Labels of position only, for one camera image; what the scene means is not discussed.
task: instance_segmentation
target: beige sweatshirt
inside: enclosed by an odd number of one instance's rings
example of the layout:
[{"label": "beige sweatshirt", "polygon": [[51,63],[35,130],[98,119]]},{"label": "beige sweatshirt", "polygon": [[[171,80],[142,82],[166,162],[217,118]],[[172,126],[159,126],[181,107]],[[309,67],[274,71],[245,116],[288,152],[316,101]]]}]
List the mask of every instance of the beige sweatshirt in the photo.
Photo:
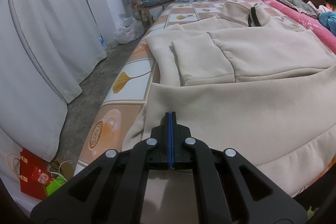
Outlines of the beige sweatshirt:
[{"label": "beige sweatshirt", "polygon": [[[250,11],[227,4],[226,14],[147,39],[161,81],[151,85],[123,150],[175,111],[193,137],[217,150],[236,149],[292,195],[335,155],[335,57],[303,27],[257,6],[262,27],[248,28]],[[141,222],[197,221],[192,175],[150,172]]]}]

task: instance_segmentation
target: bed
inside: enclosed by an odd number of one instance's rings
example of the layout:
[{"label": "bed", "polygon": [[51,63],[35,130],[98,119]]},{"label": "bed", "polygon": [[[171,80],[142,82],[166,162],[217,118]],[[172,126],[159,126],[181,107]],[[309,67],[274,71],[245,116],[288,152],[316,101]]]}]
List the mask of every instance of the bed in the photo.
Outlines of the bed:
[{"label": "bed", "polygon": [[317,19],[311,18],[304,13],[299,13],[276,0],[260,1],[275,9],[280,10],[286,16],[290,17],[295,22],[300,23],[305,28],[311,29],[330,51],[336,53],[336,37],[327,28],[322,26],[322,24],[320,24]]},{"label": "bed", "polygon": [[[273,7],[268,0],[234,1],[247,8],[259,4],[277,20],[292,26],[300,25],[290,16],[281,12],[281,9],[278,10]],[[185,24],[211,18],[222,12],[224,4],[225,1],[173,3],[167,7],[135,48],[107,94],[88,133],[75,174],[107,149],[121,150],[127,132],[134,124],[138,114],[144,110],[151,83],[160,82],[159,68],[149,50],[146,39],[152,35],[159,34],[166,27],[174,24]],[[311,24],[305,27],[320,29],[320,26],[311,26]],[[330,49],[334,50],[334,42],[330,42],[330,37],[326,36],[325,32],[320,32],[320,34],[322,33],[322,36],[316,35],[327,45],[328,50],[331,52]],[[321,177],[335,162],[336,158],[330,162],[326,170],[314,181]]]}]

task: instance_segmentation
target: patterned bed sheet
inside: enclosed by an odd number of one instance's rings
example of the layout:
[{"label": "patterned bed sheet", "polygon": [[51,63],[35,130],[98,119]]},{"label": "patterned bed sheet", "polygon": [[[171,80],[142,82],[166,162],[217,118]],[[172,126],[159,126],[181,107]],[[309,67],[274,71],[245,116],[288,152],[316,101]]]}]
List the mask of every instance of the patterned bed sheet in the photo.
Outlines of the patterned bed sheet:
[{"label": "patterned bed sheet", "polygon": [[[261,0],[231,1],[238,2],[247,8],[259,3],[271,16],[278,20],[289,25],[299,25],[290,17]],[[170,25],[185,24],[213,17],[222,12],[225,2],[173,3],[164,10],[137,45],[102,103],[84,143],[75,174],[106,150],[121,150],[125,135],[146,104],[150,84],[160,82],[159,68],[147,46],[146,38],[159,34]],[[335,162],[336,159],[333,159],[319,177]]]}]

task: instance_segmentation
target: concrete floor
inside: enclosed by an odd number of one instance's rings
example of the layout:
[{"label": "concrete floor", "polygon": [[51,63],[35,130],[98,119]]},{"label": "concrete floor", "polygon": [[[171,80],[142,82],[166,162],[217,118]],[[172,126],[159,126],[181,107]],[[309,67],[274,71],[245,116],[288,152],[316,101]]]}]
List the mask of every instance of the concrete floor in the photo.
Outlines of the concrete floor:
[{"label": "concrete floor", "polygon": [[114,80],[125,65],[140,39],[107,49],[100,61],[81,84],[82,94],[68,105],[68,114],[61,131],[56,157],[73,160],[76,166],[85,139],[98,110]]}]

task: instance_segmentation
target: wooden chair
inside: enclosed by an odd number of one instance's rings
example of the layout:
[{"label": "wooden chair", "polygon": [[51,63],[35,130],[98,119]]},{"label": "wooden chair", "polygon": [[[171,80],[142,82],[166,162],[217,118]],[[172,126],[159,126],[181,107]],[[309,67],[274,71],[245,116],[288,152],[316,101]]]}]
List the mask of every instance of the wooden chair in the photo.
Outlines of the wooden chair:
[{"label": "wooden chair", "polygon": [[147,15],[147,19],[148,22],[150,23],[150,26],[153,24],[153,20],[151,17],[151,12],[150,9],[162,6],[163,9],[165,9],[165,5],[169,5],[171,3],[174,3],[176,0],[150,0],[150,1],[143,1],[142,0],[142,4],[139,4],[138,0],[135,0],[135,2],[137,3],[137,9],[140,15],[140,19],[142,22],[142,25],[144,25],[142,16],[141,16],[141,11],[144,10],[146,12]]}]

